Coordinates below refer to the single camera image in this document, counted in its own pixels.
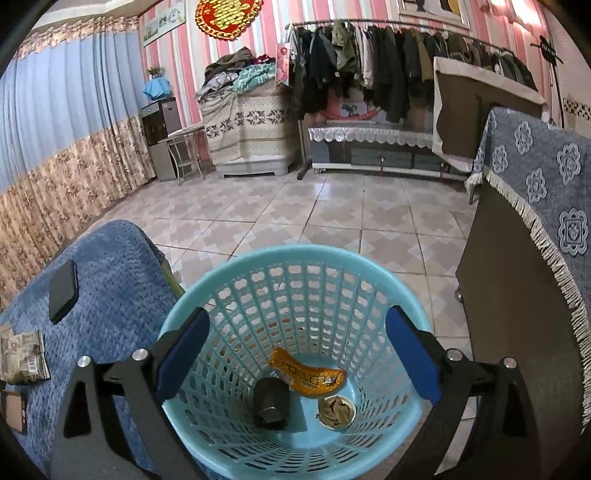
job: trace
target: barcode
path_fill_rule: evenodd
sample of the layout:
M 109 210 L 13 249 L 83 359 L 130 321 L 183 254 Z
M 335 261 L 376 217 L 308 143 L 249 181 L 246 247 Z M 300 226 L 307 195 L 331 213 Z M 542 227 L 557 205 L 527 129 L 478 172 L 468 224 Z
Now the barcode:
M 28 364 L 29 373 L 32 373 L 32 374 L 38 373 L 37 359 L 34 356 L 27 357 L 27 364 Z

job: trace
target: blue blanket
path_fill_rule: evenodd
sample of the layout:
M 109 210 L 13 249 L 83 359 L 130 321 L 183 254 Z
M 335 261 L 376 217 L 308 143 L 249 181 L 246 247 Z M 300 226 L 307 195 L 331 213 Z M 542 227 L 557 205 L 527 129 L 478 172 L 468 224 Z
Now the blue blanket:
M 49 282 L 69 259 L 77 265 L 80 297 L 72 311 L 53 325 L 48 316 Z M 0 325 L 10 322 L 15 333 L 43 332 L 51 379 L 18 387 L 27 393 L 28 432 L 15 435 L 46 475 L 61 399 L 77 359 L 89 355 L 97 363 L 122 360 L 157 340 L 176 301 L 160 268 L 163 260 L 164 254 L 133 223 L 107 223 L 68 247 L 0 316 Z M 118 397 L 115 401 L 137 464 L 155 471 L 126 401 Z

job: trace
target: orange snack wrapper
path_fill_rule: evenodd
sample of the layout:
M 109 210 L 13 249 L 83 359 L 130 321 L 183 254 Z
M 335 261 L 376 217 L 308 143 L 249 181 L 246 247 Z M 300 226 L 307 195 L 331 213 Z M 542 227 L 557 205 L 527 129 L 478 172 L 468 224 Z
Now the orange snack wrapper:
M 307 367 L 281 347 L 276 347 L 269 365 L 286 384 L 300 395 L 319 397 L 343 386 L 347 372 L 340 368 Z

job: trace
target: metal screw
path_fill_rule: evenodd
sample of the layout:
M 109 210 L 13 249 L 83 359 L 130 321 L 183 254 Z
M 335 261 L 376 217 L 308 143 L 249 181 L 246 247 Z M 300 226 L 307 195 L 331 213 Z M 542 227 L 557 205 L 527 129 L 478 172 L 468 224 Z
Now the metal screw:
M 131 355 L 131 358 L 133 358 L 136 362 L 146 360 L 148 358 L 148 351 L 145 348 L 140 348 Z
M 510 356 L 508 356 L 507 358 L 505 358 L 503 360 L 503 365 L 505 365 L 507 368 L 516 368 L 517 361 L 515 361 L 514 358 L 511 358 Z
M 88 355 L 83 355 L 78 359 L 78 366 L 80 368 L 86 368 L 90 365 L 90 362 L 92 362 L 92 358 Z
M 459 288 L 456 288 L 454 296 L 458 302 L 464 303 L 464 297 L 462 296 L 462 292 L 460 291 Z
M 452 362 L 459 362 L 462 358 L 464 358 L 464 355 L 462 354 L 461 351 L 459 351 L 457 348 L 450 348 L 447 352 L 447 357 L 452 361 Z

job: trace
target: blue curtain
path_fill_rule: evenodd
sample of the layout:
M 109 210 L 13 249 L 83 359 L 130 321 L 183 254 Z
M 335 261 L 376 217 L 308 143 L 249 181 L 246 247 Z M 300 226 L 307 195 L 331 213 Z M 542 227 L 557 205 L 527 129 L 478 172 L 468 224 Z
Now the blue curtain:
M 69 145 L 138 115 L 143 87 L 137 30 L 14 59 L 0 79 L 0 194 Z

